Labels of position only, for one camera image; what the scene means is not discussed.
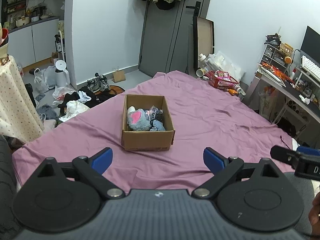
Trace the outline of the computer monitor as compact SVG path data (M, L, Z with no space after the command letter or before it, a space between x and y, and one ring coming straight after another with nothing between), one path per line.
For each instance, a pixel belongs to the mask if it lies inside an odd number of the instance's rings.
M300 51L313 61L319 63L320 59L320 35L307 26Z

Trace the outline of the desktop drawer organizer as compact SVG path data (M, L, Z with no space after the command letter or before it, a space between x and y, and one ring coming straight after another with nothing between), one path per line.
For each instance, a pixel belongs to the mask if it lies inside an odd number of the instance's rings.
M289 66L293 61L294 49L287 43L281 42L279 46L265 42L265 49L261 57L261 65L274 66L283 73L289 72Z

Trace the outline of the white humidifier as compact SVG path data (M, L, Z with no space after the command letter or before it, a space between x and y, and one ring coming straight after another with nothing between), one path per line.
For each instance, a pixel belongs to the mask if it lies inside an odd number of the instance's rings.
M67 87L71 84L67 64L63 60L57 60L55 63L55 78L57 87Z

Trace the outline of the pair of sneakers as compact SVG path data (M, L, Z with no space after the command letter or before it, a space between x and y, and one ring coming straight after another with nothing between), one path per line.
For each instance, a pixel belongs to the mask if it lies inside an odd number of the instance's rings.
M93 93L110 91L107 75L95 73L95 77L87 81L87 88Z

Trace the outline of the pink bed sheet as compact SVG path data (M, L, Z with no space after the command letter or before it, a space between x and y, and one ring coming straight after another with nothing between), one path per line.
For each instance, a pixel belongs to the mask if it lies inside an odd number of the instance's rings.
M292 138L231 94L179 71L151 80L59 124L13 153L23 185L48 157L66 163L113 152L104 176L123 191L193 190L211 178L207 147L257 163L273 146L293 148Z

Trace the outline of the brown cardboard box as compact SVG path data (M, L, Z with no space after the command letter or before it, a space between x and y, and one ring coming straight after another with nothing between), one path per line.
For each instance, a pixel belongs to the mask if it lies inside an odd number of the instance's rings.
M121 145L127 151L167 151L175 129L164 96L127 94Z

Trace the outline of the white kitchen cabinet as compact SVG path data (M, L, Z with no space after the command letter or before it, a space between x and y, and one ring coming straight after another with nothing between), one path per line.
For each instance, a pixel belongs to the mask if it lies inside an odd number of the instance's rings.
M8 54L20 66L51 57L64 5L65 0L1 0L1 25L9 31Z

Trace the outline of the framed brown board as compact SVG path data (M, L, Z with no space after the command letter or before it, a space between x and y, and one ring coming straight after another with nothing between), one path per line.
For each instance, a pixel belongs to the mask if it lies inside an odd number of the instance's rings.
M198 69L198 58L200 54L208 56L214 53L215 47L214 22L193 17L193 67Z

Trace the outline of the grey door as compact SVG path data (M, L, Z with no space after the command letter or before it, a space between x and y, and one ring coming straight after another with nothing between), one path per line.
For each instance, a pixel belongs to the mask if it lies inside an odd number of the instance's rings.
M139 70L153 77L157 72L188 73L194 61L194 17L207 16L210 0L181 0L170 10L146 3Z

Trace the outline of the red basket with snacks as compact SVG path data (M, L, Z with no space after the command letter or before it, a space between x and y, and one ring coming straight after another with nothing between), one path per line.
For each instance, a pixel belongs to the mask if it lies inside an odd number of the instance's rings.
M211 70L207 73L207 76L209 77L208 83L217 89L234 89L239 84L228 72Z

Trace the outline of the grey plush slipper pink heart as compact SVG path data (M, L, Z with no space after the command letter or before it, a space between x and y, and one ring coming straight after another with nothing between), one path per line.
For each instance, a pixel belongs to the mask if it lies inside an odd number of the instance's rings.
M132 131L145 132L151 128L150 122L143 109L127 114L127 125Z

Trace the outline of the black fuzzy packaged item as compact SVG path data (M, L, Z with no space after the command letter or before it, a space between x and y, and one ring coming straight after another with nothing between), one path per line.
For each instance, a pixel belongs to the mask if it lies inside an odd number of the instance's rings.
M153 121L157 120L161 123L164 122L163 110L157 108L156 106L152 106L150 109L144 111L147 119L152 124Z

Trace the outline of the white desk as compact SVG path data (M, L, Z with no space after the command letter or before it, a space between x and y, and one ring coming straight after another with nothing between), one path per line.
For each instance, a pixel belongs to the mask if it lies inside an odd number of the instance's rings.
M290 82L279 80L265 66L257 64L257 71L241 101L248 107L252 107L252 102L257 103L254 109L263 118L277 125L298 143L319 148L318 105L304 103L301 93Z

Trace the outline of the clothes pile on floor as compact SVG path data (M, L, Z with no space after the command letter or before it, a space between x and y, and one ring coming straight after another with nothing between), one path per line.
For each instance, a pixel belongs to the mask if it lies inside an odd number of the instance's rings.
M48 104L37 107L36 110L42 121L54 120L57 126L123 92L125 89L119 86L111 86L110 90L96 93L83 87L78 92L73 91L72 94L65 94L63 102L57 105L59 114Z

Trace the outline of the white keyboard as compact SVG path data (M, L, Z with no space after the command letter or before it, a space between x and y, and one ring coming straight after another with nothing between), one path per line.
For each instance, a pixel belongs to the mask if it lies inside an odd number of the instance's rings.
M301 67L307 73L309 73L312 77L314 77L317 81L320 81L320 68L306 56L302 56L301 58Z

